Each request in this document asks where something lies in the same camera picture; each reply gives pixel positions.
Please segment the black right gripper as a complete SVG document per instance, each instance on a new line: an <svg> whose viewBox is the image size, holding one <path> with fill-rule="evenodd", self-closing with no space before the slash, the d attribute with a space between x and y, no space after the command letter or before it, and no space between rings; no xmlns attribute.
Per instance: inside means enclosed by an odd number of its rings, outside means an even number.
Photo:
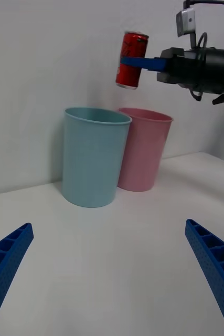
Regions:
<svg viewBox="0 0 224 336"><path fill-rule="evenodd" d="M199 49L183 50L169 48L161 52L161 57L143 58L123 56L122 65L132 69L145 69L157 73L157 81L178 84L181 87L194 87L199 83Z"/></svg>

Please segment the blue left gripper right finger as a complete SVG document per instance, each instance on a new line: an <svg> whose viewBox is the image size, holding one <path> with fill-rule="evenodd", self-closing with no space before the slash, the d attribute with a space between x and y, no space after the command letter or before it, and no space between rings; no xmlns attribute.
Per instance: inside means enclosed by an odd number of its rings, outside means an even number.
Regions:
<svg viewBox="0 0 224 336"><path fill-rule="evenodd" d="M186 221L185 236L224 317L224 241L192 219Z"/></svg>

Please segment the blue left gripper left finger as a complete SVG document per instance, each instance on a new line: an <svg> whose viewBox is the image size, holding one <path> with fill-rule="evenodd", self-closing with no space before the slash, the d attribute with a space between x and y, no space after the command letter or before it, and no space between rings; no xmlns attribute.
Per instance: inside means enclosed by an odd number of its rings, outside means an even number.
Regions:
<svg viewBox="0 0 224 336"><path fill-rule="evenodd" d="M25 223L0 241L0 308L33 239L32 225Z"/></svg>

